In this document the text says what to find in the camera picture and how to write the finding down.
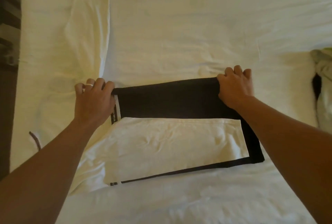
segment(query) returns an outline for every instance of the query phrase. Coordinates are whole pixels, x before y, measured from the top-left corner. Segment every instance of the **gray cloth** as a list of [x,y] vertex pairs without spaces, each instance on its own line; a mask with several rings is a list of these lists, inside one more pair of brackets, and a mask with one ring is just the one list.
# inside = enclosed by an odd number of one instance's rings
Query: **gray cloth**
[[332,48],[312,50],[316,72],[322,78],[321,93],[317,100],[319,128],[332,134]]

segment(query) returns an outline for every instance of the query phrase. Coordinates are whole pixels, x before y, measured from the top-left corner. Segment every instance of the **white bed sheet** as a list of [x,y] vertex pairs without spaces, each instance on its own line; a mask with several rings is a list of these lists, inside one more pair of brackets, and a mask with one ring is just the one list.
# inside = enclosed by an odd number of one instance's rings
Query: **white bed sheet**
[[[36,152],[27,133],[36,127],[49,86],[70,92],[73,83],[63,86],[62,74],[84,76],[64,36],[73,1],[22,0],[12,170]],[[253,69],[259,99],[316,126],[310,86],[314,66],[306,51],[329,46],[331,0],[111,3],[114,31],[105,79],[119,86],[158,83],[215,76],[241,64]],[[71,196],[57,222],[314,223],[264,156],[261,164],[159,177]]]

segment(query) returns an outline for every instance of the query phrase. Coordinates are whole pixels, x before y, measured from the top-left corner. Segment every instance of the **hand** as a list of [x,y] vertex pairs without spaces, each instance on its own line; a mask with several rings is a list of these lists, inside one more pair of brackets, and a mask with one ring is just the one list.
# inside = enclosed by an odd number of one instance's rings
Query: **hand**
[[225,69],[225,75],[219,74],[219,98],[230,108],[237,109],[247,97],[254,96],[251,69],[242,71],[239,65]]
[[113,82],[105,83],[103,78],[96,81],[88,79],[87,84],[75,85],[76,103],[74,120],[84,127],[92,127],[94,130],[101,126],[113,113],[115,99],[111,95],[114,89]]

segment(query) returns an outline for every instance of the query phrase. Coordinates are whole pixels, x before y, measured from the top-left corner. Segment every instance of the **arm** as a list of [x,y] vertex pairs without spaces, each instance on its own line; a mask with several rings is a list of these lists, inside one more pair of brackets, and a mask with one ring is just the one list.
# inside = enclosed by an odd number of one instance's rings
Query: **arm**
[[332,135],[254,97],[251,70],[218,75],[219,97],[251,126],[271,160],[318,223],[332,220]]
[[75,86],[73,121],[55,139],[0,182],[0,223],[55,223],[94,131],[114,109],[112,82]]

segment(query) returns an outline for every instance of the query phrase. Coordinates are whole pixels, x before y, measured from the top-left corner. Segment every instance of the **black fabric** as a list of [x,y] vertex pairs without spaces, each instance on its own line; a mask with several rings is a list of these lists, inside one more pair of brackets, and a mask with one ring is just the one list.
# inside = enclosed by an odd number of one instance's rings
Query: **black fabric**
[[264,161],[258,138],[251,127],[235,110],[227,107],[219,99],[218,93],[219,82],[216,78],[191,79],[129,88],[115,88],[112,92],[113,95],[118,96],[119,111],[122,118],[230,118],[241,120],[249,158],[156,176],[218,167],[231,167],[249,163],[254,164]]
[[316,74],[312,79],[312,88],[313,92],[315,93],[316,100],[318,100],[318,97],[322,90],[322,78],[318,74]]

